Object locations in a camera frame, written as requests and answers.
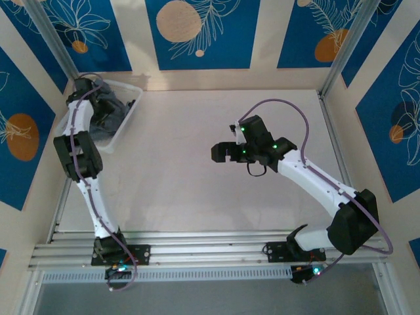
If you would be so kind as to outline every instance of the beige circle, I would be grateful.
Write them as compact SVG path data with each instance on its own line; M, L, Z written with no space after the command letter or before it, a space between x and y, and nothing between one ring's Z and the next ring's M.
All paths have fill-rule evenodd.
M157 29L167 41L189 41L201 30L201 18L187 2L174 0L163 6L156 16Z
M197 50L197 51L196 51L196 56L197 56L197 57L202 57L202 56L204 56L204 51L202 51L201 49Z
M297 0L296 3L300 7L305 7L309 5L312 2L312 0Z
M15 5L18 5L19 7L23 7L24 4L22 2L22 0L11 0Z

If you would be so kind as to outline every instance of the blue poster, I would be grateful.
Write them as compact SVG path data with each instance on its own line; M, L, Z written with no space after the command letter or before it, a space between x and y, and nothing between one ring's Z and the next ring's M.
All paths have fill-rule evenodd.
M259 0L146 0L159 69L248 69L259 5Z
M28 18L24 8L16 4L19 1L1 2L12 8L8 15L15 25ZM131 71L110 0L46 0L41 4L80 72ZM20 10L13 14L16 7ZM41 37L32 23L26 23L19 32L27 42L31 37ZM31 49L38 59L50 60L51 54L43 56Z
M371 26L366 30L369 45L359 48L364 58L388 22L381 15L394 12L392 3L398 1L382 0L372 16ZM363 0L296 0L277 68L330 67L362 3ZM379 34L371 30L375 24Z
M61 67L58 65L52 52L42 39L38 29L25 11L25 8L18 3L19 1L0 0L0 7L5 11L9 20L18 30L33 54L36 55L38 61L41 63L42 67L44 67L58 89L61 92L64 92L68 81L66 75L61 70Z
M420 188L420 22L356 107L391 200Z
M371 18L370 23L367 25L365 32L346 63L343 72L341 72L347 87L352 83L400 3L401 0L382 0L379 4L376 13Z
M409 246L411 247L411 251L413 251L415 261L417 261L420 268L420 238L409 241Z
M0 248L0 271L1 266L3 265L3 261L5 261L7 251Z
M0 201L22 210L55 114L0 49Z

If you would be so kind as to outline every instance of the gray floor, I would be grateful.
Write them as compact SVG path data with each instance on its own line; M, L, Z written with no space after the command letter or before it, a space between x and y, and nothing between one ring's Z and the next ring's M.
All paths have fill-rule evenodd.
M103 283L49 284L35 314L277 315L386 314L370 265L339 265L308 286L289 280L136 283L110 293Z

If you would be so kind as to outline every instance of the white floor panel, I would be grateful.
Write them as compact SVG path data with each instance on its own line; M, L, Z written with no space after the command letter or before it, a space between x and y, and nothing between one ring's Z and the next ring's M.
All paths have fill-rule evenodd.
M340 178L316 91L146 92L117 150L102 154L104 195L121 229L278 230L328 219L288 178L271 170L254 178L245 164L211 160L214 144L235 140L229 125L265 98L284 98L304 111L311 132L306 156ZM264 104L253 114L262 117L274 138L302 144L305 123L288 105ZM74 184L58 230L93 230Z

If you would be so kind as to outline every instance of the white leaf line drawing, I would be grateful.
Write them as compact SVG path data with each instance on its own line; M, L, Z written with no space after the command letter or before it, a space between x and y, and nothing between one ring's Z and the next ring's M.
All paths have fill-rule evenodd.
M390 137L394 143L407 141L408 166L420 162L420 31L409 45L398 76L398 86L402 88L404 103L402 115L392 126Z
M91 0L47 0L41 4L65 46L73 47L78 53L87 52L87 43L108 48L108 42L100 32L107 30L111 21L91 13ZM13 3L12 8L17 21L39 33L29 17L30 25L21 21L24 14L28 15L24 7Z
M321 25L326 35L333 38L336 53L344 41L344 29L354 20L364 1L354 0L351 5L350 0L346 0L344 8L340 11L335 4L335 0L308 0L304 1L303 6L312 10L315 22ZM370 22L376 27L379 15L391 14L397 2L399 0L394 0L393 3L380 2Z
M7 80L9 78L9 73L0 72L0 79L4 80L4 83L0 86L0 93L6 87ZM10 123L5 116L1 113L0 110L0 143L6 141L7 138L13 139L13 136L20 136L26 139L30 139L31 136L28 134L31 130L31 127L28 128L19 128L12 123Z
M203 53L217 40L217 33L223 35L224 28L222 18L234 12L241 0L236 0L234 6L225 12L226 4L232 0L191 0L191 6L199 14L201 30L193 39L180 43L172 43L169 51L173 51L171 60L187 52L187 55L202 51Z

